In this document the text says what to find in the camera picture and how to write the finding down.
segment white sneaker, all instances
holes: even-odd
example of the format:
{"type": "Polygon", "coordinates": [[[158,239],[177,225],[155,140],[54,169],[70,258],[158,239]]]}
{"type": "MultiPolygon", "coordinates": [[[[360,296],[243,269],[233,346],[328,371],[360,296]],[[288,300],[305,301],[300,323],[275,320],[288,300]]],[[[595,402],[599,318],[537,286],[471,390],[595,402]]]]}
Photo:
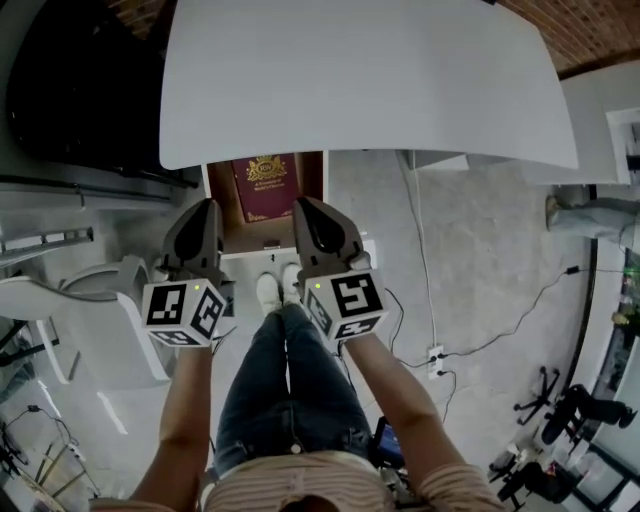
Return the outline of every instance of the white sneaker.
{"type": "Polygon", "coordinates": [[[258,296],[260,306],[262,306],[264,316],[282,308],[280,293],[278,291],[278,280],[273,274],[266,272],[258,278],[256,295],[258,296]]]}
{"type": "Polygon", "coordinates": [[[282,273],[282,302],[287,304],[300,304],[300,294],[298,293],[298,272],[302,268],[297,263],[290,263],[284,268],[282,273]]]}

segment electrical cable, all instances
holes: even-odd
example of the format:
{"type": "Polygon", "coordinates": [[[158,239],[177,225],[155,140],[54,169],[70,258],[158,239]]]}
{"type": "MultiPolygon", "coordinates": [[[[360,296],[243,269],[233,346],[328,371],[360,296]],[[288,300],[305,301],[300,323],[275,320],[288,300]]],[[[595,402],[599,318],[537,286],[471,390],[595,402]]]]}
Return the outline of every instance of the electrical cable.
{"type": "Polygon", "coordinates": [[[413,368],[415,370],[415,369],[418,369],[418,368],[422,368],[423,366],[427,366],[429,363],[433,362],[431,359],[428,359],[427,361],[425,361],[423,363],[411,364],[411,363],[407,363],[406,361],[404,361],[403,359],[401,359],[401,358],[399,358],[398,356],[395,355],[393,350],[394,350],[394,345],[395,345],[396,338],[398,337],[398,334],[400,333],[400,329],[402,328],[402,321],[404,320],[404,308],[402,307],[402,304],[398,300],[398,297],[396,297],[395,293],[393,293],[391,290],[389,290],[389,288],[385,288],[385,290],[389,293],[389,295],[391,295],[391,297],[393,297],[393,300],[396,302],[396,304],[400,308],[400,314],[398,315],[398,321],[396,322],[397,327],[395,329],[395,333],[393,335],[391,334],[391,333],[393,333],[393,329],[392,329],[391,333],[389,334],[389,352],[391,352],[391,354],[398,361],[400,361],[403,365],[407,366],[408,368],[413,368]]]}
{"type": "Polygon", "coordinates": [[[554,281],[552,283],[542,287],[542,289],[538,293],[538,296],[533,301],[533,304],[531,305],[531,307],[527,311],[525,311],[525,313],[520,317],[520,320],[518,320],[518,323],[516,324],[516,326],[511,331],[505,331],[503,333],[500,333],[497,336],[495,336],[494,338],[492,338],[489,341],[487,341],[486,343],[483,343],[479,347],[473,348],[473,349],[471,349],[471,350],[469,350],[467,352],[449,352],[448,354],[444,354],[442,357],[445,358],[445,357],[451,357],[451,356],[458,356],[458,357],[470,356],[471,354],[475,354],[477,352],[480,352],[481,350],[484,350],[487,347],[490,347],[491,345],[493,345],[496,341],[498,341],[501,338],[504,338],[506,336],[511,336],[511,335],[515,334],[518,331],[518,329],[520,328],[520,325],[522,324],[524,319],[527,318],[527,316],[529,316],[529,314],[536,308],[536,306],[538,305],[538,302],[540,301],[540,298],[542,297],[544,292],[547,291],[552,286],[555,286],[556,284],[558,284],[558,282],[560,281],[560,279],[564,275],[568,275],[568,270],[565,270],[564,272],[562,272],[558,277],[556,277],[554,279],[554,281]]]}
{"type": "MultiPolygon", "coordinates": [[[[78,442],[78,440],[73,437],[71,435],[71,432],[69,431],[69,427],[67,427],[67,424],[62,421],[60,418],[55,418],[53,416],[51,416],[51,414],[49,414],[47,411],[45,411],[44,409],[42,409],[41,407],[38,407],[37,405],[28,405],[27,409],[25,411],[22,411],[18,416],[16,416],[13,420],[11,420],[8,424],[4,425],[2,427],[2,443],[3,443],[3,448],[9,452],[13,457],[15,457],[23,466],[27,466],[28,465],[28,461],[23,461],[20,457],[19,457],[19,448],[18,447],[11,447],[10,446],[10,442],[9,442],[9,437],[7,435],[7,430],[9,429],[9,427],[11,425],[13,425],[13,423],[15,423],[16,421],[18,421],[20,418],[22,418],[25,414],[27,413],[37,413],[37,412],[41,412],[44,413],[51,421],[54,422],[54,424],[56,425],[56,429],[58,430],[58,433],[60,434],[60,439],[62,440],[62,443],[65,446],[68,445],[74,445],[74,446],[79,446],[80,443],[78,442]],[[67,433],[67,437],[68,437],[68,441],[65,440],[64,437],[64,433],[62,432],[62,430],[60,429],[60,426],[62,426],[64,428],[64,430],[67,433]]],[[[101,496],[100,493],[100,488],[96,485],[95,481],[93,480],[93,478],[91,478],[91,475],[89,474],[89,472],[87,471],[87,468],[85,467],[85,465],[83,464],[83,462],[79,459],[76,458],[76,460],[78,461],[78,464],[80,464],[80,466],[82,467],[82,469],[84,470],[84,474],[86,475],[86,477],[89,479],[89,481],[91,482],[91,485],[93,485],[93,488],[95,490],[94,494],[97,494],[97,496],[101,496]]]]}
{"type": "Polygon", "coordinates": [[[422,254],[422,263],[424,264],[424,273],[427,279],[427,298],[429,299],[429,308],[431,309],[431,330],[433,335],[432,347],[437,346],[436,335],[436,318],[433,309],[433,300],[431,299],[431,278],[429,276],[429,265],[427,265],[427,249],[425,247],[424,224],[422,222],[422,198],[420,197],[420,180],[418,179],[418,170],[416,169],[416,152],[412,151],[413,159],[413,177],[416,181],[416,200],[418,202],[418,220],[420,229],[420,253],[422,254]]]}
{"type": "Polygon", "coordinates": [[[389,295],[391,295],[391,297],[393,297],[393,300],[396,301],[396,304],[400,308],[400,314],[398,315],[398,320],[396,320],[396,327],[395,327],[396,332],[395,334],[393,334],[393,329],[392,329],[391,332],[389,333],[389,352],[393,354],[393,345],[395,344],[396,338],[400,333],[400,328],[402,327],[402,321],[404,320],[404,308],[402,307],[402,304],[400,304],[400,301],[398,300],[398,297],[396,297],[395,293],[389,290],[389,288],[385,288],[385,290],[389,295]]]}
{"type": "Polygon", "coordinates": [[[338,341],[337,352],[332,352],[331,355],[333,357],[337,357],[340,360],[340,362],[342,363],[342,367],[344,368],[344,373],[346,374],[347,380],[349,381],[349,386],[351,386],[351,389],[353,389],[353,392],[355,393],[355,395],[358,396],[358,393],[356,391],[356,387],[353,385],[353,381],[351,380],[351,372],[349,371],[349,367],[347,366],[347,362],[344,360],[344,355],[342,354],[342,348],[344,347],[344,341],[345,340],[338,341]]]}
{"type": "Polygon", "coordinates": [[[516,326],[511,330],[511,331],[506,331],[503,332],[501,334],[498,334],[497,336],[495,336],[494,338],[492,338],[491,340],[487,341],[486,343],[471,349],[467,352],[449,352],[448,354],[443,354],[441,357],[442,358],[446,358],[446,357],[451,357],[451,356],[457,356],[457,357],[466,357],[466,356],[470,356],[472,354],[476,354],[478,352],[480,352],[481,350],[484,350],[487,347],[490,347],[491,345],[493,345],[496,341],[498,341],[501,338],[507,337],[507,336],[512,336],[513,334],[515,334],[518,329],[520,328],[520,325],[522,324],[522,322],[524,321],[524,319],[529,316],[530,313],[533,312],[533,310],[536,308],[536,306],[538,305],[538,302],[540,301],[540,298],[542,297],[542,295],[544,294],[545,291],[547,291],[549,288],[555,286],[556,284],[558,284],[558,282],[560,281],[560,279],[562,278],[562,276],[567,275],[573,275],[573,274],[577,274],[579,272],[590,272],[591,270],[593,270],[594,272],[603,272],[603,273],[615,273],[615,274],[629,274],[629,273],[634,273],[634,272],[640,272],[640,269],[638,269],[637,271],[633,270],[630,271],[630,269],[624,269],[624,270],[608,270],[608,269],[601,269],[601,268],[596,268],[596,269],[581,269],[580,267],[573,266],[573,267],[568,267],[564,272],[562,272],[553,282],[551,282],[550,284],[543,286],[542,289],[540,290],[540,292],[538,293],[538,296],[535,298],[535,300],[533,301],[533,304],[531,305],[531,307],[524,312],[524,314],[520,317],[520,319],[518,320],[518,323],[516,324],[516,326]]]}
{"type": "Polygon", "coordinates": [[[427,282],[427,298],[429,300],[429,307],[430,307],[430,318],[431,318],[431,332],[432,332],[432,346],[435,347],[438,343],[437,343],[437,334],[436,334],[436,320],[435,320],[435,315],[434,315],[434,311],[433,311],[433,301],[431,299],[431,283],[429,280],[429,265],[427,264],[427,257],[426,257],[426,252],[425,252],[425,240],[424,240],[424,225],[422,223],[422,201],[420,199],[420,182],[418,180],[418,171],[415,169],[415,158],[416,158],[416,153],[415,151],[412,152],[412,158],[413,158],[413,167],[414,170],[413,172],[415,173],[415,180],[416,180],[416,191],[417,191],[417,201],[418,201],[418,209],[419,209],[419,213],[420,216],[418,216],[418,213],[416,213],[416,209],[413,206],[413,199],[412,199],[412,194],[411,194],[411,186],[409,185],[409,180],[407,179],[405,172],[404,172],[404,164],[402,163],[401,157],[396,153],[397,155],[397,159],[398,159],[398,164],[399,164],[399,168],[400,168],[400,174],[402,174],[402,179],[404,180],[404,184],[405,187],[407,189],[407,195],[409,197],[409,207],[411,208],[411,213],[413,215],[413,220],[415,221],[416,224],[416,228],[418,230],[418,238],[420,241],[420,255],[422,257],[422,264],[424,266],[424,271],[425,271],[425,278],[426,278],[426,282],[427,282]]]}
{"type": "Polygon", "coordinates": [[[451,394],[449,395],[449,398],[447,399],[447,403],[444,407],[444,415],[442,416],[443,425],[444,425],[444,422],[447,421],[447,414],[449,414],[449,405],[451,405],[451,400],[453,400],[453,395],[456,394],[456,389],[458,387],[458,375],[453,370],[447,370],[446,372],[441,372],[439,375],[442,377],[447,373],[450,373],[453,375],[453,389],[451,390],[451,394]]]}
{"type": "MultiPolygon", "coordinates": [[[[215,346],[213,347],[213,350],[211,351],[211,363],[212,364],[213,364],[213,358],[218,353],[218,350],[220,350],[220,347],[222,347],[222,344],[231,335],[231,333],[233,331],[235,331],[237,328],[238,328],[238,326],[235,325],[231,329],[229,329],[226,333],[224,333],[222,336],[217,336],[217,337],[213,338],[213,340],[211,340],[212,342],[214,342],[214,341],[217,342],[215,344],[215,346]]],[[[211,445],[211,455],[215,457],[216,445],[213,443],[213,438],[211,437],[211,435],[209,435],[209,444],[211,445]]]]}
{"type": "Polygon", "coordinates": [[[624,235],[624,232],[628,228],[630,228],[631,226],[634,226],[635,224],[636,224],[636,221],[633,220],[632,222],[628,222],[627,224],[622,226],[622,229],[620,230],[620,234],[618,236],[618,250],[625,256],[625,258],[627,257],[627,249],[626,247],[624,249],[622,248],[622,236],[624,235]]]}
{"type": "Polygon", "coordinates": [[[224,333],[222,336],[217,336],[215,338],[213,338],[211,340],[211,342],[216,342],[215,346],[213,347],[213,350],[211,351],[211,359],[213,359],[215,357],[215,355],[218,353],[218,350],[220,349],[220,347],[222,346],[222,344],[224,343],[224,341],[231,335],[231,333],[233,331],[235,331],[238,328],[238,326],[234,326],[231,329],[229,329],[226,333],[224,333]]]}

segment power outlet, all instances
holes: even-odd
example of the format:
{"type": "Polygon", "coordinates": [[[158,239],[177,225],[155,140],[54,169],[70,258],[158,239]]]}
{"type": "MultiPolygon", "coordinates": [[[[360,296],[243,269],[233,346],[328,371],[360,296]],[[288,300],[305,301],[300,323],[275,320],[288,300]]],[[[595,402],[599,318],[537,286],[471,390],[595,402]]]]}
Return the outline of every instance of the power outlet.
{"type": "Polygon", "coordinates": [[[435,361],[427,364],[427,373],[429,374],[429,380],[435,380],[439,377],[438,372],[441,372],[444,368],[444,347],[442,345],[436,345],[429,350],[429,360],[435,358],[435,361]]]}

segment passport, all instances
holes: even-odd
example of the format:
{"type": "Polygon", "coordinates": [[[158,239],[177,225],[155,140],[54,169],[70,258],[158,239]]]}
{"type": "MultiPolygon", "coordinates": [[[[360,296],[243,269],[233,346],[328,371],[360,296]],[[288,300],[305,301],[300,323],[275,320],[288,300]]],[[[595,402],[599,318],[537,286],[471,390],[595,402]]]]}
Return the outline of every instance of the passport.
{"type": "Polygon", "coordinates": [[[294,153],[242,158],[232,165],[246,222],[292,214],[300,195],[294,153]]]}

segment jeans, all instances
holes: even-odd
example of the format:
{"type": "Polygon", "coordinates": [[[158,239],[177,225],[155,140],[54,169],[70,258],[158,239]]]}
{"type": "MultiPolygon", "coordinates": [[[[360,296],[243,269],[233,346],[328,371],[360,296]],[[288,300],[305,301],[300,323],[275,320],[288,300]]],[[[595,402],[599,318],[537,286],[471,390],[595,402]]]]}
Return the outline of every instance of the jeans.
{"type": "Polygon", "coordinates": [[[370,439],[355,392],[303,309],[289,304],[270,313],[222,410],[217,474],[258,457],[297,452],[337,450],[368,458],[370,439]]]}

